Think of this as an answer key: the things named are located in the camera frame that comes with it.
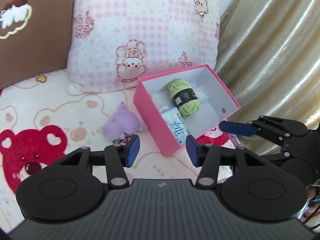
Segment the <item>person right hand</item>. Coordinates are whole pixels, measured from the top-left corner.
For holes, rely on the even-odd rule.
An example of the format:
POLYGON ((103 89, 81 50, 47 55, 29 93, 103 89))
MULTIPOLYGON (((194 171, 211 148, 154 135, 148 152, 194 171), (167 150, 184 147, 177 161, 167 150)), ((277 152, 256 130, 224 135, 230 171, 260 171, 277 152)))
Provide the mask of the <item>person right hand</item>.
POLYGON ((319 232, 319 187, 308 188, 308 205, 300 221, 314 232, 319 232))

